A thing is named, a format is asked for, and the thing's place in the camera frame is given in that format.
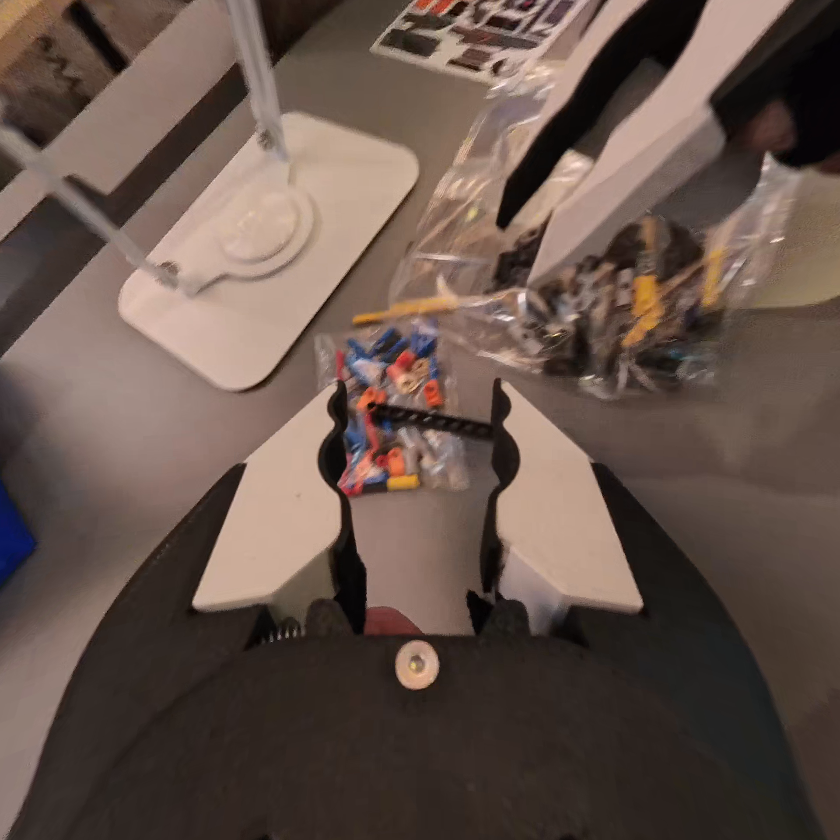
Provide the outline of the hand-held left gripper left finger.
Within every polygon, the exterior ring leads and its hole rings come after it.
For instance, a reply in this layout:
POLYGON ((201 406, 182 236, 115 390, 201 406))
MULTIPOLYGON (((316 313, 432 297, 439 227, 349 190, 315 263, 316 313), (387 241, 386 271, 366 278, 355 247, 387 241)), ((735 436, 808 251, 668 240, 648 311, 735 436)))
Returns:
POLYGON ((339 488, 348 420, 347 390, 334 381, 245 459, 193 609, 264 606, 302 623, 312 602, 335 599, 363 633, 366 570, 339 488))

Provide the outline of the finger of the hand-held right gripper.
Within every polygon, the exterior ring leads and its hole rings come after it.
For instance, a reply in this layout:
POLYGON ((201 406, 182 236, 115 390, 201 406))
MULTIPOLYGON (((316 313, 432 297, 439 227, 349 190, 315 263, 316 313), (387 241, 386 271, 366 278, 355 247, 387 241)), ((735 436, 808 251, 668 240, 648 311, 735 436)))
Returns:
POLYGON ((584 180, 555 207, 528 284, 603 249, 624 226, 714 162, 726 144, 713 94, 792 5, 706 2, 677 61, 611 132, 584 180))
POLYGON ((618 88, 646 60, 671 68, 704 1, 604 2, 570 53, 539 128, 509 174, 497 213, 506 229, 566 151, 595 126, 618 88))

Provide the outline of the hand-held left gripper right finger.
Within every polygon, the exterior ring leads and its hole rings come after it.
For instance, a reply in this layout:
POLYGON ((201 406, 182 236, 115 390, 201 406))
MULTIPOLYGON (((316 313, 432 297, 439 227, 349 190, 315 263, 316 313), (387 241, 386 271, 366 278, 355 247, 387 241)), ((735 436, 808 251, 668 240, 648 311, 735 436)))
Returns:
POLYGON ((509 382, 490 409, 488 497, 479 548, 484 595, 523 607, 549 636, 572 608, 624 616, 644 609, 594 461, 509 382))

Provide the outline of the black lego beam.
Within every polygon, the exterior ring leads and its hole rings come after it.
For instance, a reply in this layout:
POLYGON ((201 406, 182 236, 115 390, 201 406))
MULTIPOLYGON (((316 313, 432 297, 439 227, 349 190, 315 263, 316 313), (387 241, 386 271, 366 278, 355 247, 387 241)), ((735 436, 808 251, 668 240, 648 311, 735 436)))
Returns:
POLYGON ((414 427, 475 440, 491 440, 494 436, 491 423, 464 416, 375 402, 368 403, 366 411, 371 420, 381 426, 390 424, 394 428, 414 427))

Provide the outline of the large bag of black lego parts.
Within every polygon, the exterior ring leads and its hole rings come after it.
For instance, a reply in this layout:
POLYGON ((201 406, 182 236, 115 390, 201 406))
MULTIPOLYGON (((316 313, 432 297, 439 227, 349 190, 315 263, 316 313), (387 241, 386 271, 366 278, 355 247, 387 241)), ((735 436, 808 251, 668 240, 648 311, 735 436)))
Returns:
POLYGON ((560 61, 498 79, 435 188, 389 302, 450 306, 448 338, 521 370, 575 379, 603 400, 709 383, 736 312, 770 275, 800 176, 727 152, 668 201, 529 288, 554 208, 592 168, 563 154, 507 232, 503 177, 562 75, 560 61))

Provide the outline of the lego sticker sheet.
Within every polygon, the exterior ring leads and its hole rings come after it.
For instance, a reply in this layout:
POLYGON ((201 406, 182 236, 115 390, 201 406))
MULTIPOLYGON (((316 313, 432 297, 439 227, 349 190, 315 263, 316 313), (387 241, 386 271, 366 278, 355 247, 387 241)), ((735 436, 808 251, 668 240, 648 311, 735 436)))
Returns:
POLYGON ((487 85, 544 55, 563 59, 601 8, 596 1, 414 1, 371 53, 487 85))

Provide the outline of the small bag of colourful lego pins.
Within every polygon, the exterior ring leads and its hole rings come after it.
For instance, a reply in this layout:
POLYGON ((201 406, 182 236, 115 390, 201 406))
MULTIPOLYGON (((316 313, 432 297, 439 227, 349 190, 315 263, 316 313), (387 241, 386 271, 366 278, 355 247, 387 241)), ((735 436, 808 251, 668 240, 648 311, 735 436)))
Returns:
POLYGON ((314 340, 318 387, 342 382, 348 420, 339 488, 347 497, 398 490, 466 490, 465 444, 453 433, 378 412, 459 414, 450 352, 438 321, 414 316, 314 340))

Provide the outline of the long yellow lego axle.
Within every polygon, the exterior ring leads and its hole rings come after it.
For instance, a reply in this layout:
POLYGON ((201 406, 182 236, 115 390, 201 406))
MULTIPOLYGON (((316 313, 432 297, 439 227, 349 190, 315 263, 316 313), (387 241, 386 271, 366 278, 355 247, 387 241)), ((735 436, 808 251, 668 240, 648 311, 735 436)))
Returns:
POLYGON ((352 317, 355 328, 369 327, 386 321, 422 316, 436 316, 459 308, 456 297, 427 297, 397 302, 380 311, 368 311, 352 317))

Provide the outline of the blue storage bin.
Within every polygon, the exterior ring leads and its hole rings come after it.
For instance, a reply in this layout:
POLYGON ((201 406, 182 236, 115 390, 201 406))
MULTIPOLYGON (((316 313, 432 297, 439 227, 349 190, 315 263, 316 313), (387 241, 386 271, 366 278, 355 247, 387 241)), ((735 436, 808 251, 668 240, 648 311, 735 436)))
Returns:
POLYGON ((1 586, 36 549, 37 542, 4 484, 1 484, 1 586))

